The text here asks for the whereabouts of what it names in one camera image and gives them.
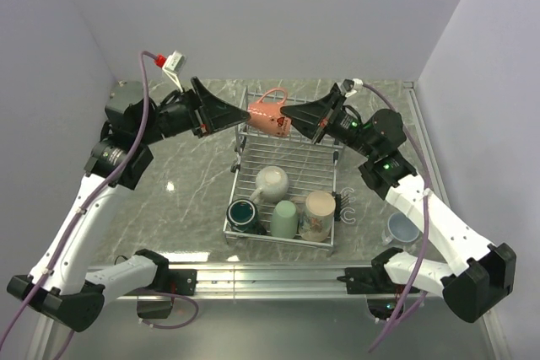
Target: rack wire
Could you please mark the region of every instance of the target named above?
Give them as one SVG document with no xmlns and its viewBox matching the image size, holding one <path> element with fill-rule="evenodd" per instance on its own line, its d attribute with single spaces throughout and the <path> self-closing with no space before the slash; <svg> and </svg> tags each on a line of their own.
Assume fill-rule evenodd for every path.
<svg viewBox="0 0 540 360">
<path fill-rule="evenodd" d="M 240 101 L 240 108 L 247 110 L 251 102 L 260 99 L 263 92 L 258 89 L 252 93 L 248 88 L 244 90 Z M 265 101 L 279 101 L 276 93 L 270 94 Z M 311 101 L 307 97 L 299 98 L 291 95 L 286 105 L 306 103 Z M 299 204 L 312 191 L 336 190 L 338 175 L 337 163 L 339 151 L 343 145 L 330 137 L 325 137 L 317 145 L 313 145 L 309 138 L 304 137 L 294 128 L 291 128 L 287 137 L 273 137 L 259 131 L 247 124 L 240 124 L 235 128 L 236 160 L 231 166 L 235 174 L 229 204 L 239 198 L 249 198 L 256 189 L 255 178 L 259 170 L 266 166 L 278 166 L 285 170 L 289 177 L 289 191 L 285 200 L 293 200 Z M 269 232 L 270 220 L 275 204 L 262 203 L 257 205 L 259 221 Z M 297 234 L 293 239 L 276 238 L 272 235 L 255 235 L 236 232 L 231 229 L 227 219 L 224 220 L 223 232 L 225 240 L 228 239 L 255 239 L 281 244 L 295 244 L 311 248 L 324 249 L 331 254 L 334 249 L 334 222 L 328 237 L 322 242 L 304 240 Z"/>
</svg>

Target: gray wall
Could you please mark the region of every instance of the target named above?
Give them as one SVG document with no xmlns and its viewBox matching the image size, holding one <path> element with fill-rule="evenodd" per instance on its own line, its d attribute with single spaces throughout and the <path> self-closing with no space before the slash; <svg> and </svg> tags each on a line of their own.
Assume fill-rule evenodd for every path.
<svg viewBox="0 0 540 360">
<path fill-rule="evenodd" d="M 540 352 L 540 0 L 462 0 L 419 80 L 451 204 L 518 257 L 498 312 L 515 359 Z"/>
<path fill-rule="evenodd" d="M 75 0 L 125 79 L 143 48 L 181 50 L 202 78 L 417 79 L 458 2 Z"/>
<path fill-rule="evenodd" d="M 0 0 L 0 50 L 3 332 L 19 305 L 5 286 L 40 259 L 70 208 L 113 77 L 71 0 Z M 35 320 L 25 311 L 0 358 L 23 358 Z"/>
</svg>

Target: dish rack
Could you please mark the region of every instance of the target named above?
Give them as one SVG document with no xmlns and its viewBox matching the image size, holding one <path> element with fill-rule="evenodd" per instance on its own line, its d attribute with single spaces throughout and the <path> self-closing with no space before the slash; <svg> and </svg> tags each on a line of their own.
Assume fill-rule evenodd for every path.
<svg viewBox="0 0 540 360">
<path fill-rule="evenodd" d="M 263 92 L 258 89 L 252 93 L 246 88 L 240 101 L 240 108 L 247 110 L 248 105 L 260 99 Z M 281 95 L 270 94 L 265 101 L 277 102 Z M 285 105 L 307 103 L 312 101 L 307 96 L 300 98 L 296 95 L 289 96 Z M 235 152 L 236 160 L 230 171 L 235 174 L 229 204 L 239 198 L 249 198 L 256 189 L 255 178 L 259 170 L 266 166 L 278 166 L 285 170 L 289 177 L 289 191 L 284 200 L 293 200 L 303 204 L 303 197 L 307 197 L 312 191 L 327 191 L 332 193 L 336 190 L 336 178 L 338 175 L 337 164 L 343 145 L 335 142 L 330 137 L 324 137 L 320 143 L 313 145 L 309 138 L 301 135 L 291 127 L 287 137 L 274 137 L 259 131 L 246 123 L 235 127 Z M 262 203 L 257 205 L 259 221 L 269 232 L 270 219 L 275 204 Z M 334 221 L 328 237 L 322 242 L 310 242 L 303 240 L 299 234 L 293 239 L 275 238 L 272 235 L 245 234 L 232 230 L 224 220 L 223 233 L 225 240 L 228 239 L 255 239 L 281 244 L 295 244 L 312 248 L 324 249 L 331 254 L 334 249 Z"/>
</svg>

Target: floor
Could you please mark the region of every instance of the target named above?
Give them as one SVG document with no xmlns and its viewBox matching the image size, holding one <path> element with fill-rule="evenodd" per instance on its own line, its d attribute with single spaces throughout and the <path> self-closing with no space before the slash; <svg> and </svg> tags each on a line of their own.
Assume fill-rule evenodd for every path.
<svg viewBox="0 0 540 360">
<path fill-rule="evenodd" d="M 246 87 L 250 91 L 266 91 L 282 86 L 289 91 L 289 97 L 296 95 L 299 99 L 309 100 L 327 94 L 335 80 L 202 82 L 221 99 L 239 105 Z M 369 83 L 380 89 L 402 113 L 405 125 L 418 141 L 407 91 L 402 83 Z M 168 83 L 152 83 L 151 97 L 159 102 L 172 89 Z M 385 107 L 368 90 L 350 97 L 348 102 L 364 120 Z M 236 159 L 234 146 L 235 131 L 232 128 L 203 139 L 184 133 L 153 145 L 153 163 L 116 215 L 93 263 L 111 264 L 118 255 L 131 255 L 141 248 L 155 250 L 177 262 L 368 261 L 385 249 L 381 233 L 396 210 L 363 184 L 358 166 L 365 159 L 350 149 L 340 155 L 336 190 L 349 192 L 351 202 L 345 214 L 346 221 L 335 224 L 335 250 L 331 255 L 325 250 L 304 246 L 245 239 L 227 242 L 223 226 L 234 181 L 230 172 Z M 410 143 L 406 142 L 400 150 L 419 167 Z M 404 248 L 412 254 L 418 252 L 419 239 Z M 427 257 L 440 258 L 432 246 Z"/>
</svg>

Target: red connector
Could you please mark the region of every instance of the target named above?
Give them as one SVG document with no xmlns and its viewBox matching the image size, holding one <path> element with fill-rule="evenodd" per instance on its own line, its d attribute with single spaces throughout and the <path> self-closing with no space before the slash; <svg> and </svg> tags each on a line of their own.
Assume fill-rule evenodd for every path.
<svg viewBox="0 0 540 360">
<path fill-rule="evenodd" d="M 158 66 L 158 67 L 163 67 L 165 65 L 165 61 L 167 61 L 167 58 L 165 58 L 163 55 L 161 54 L 158 54 L 158 59 L 156 59 L 154 61 L 154 63 Z"/>
</svg>

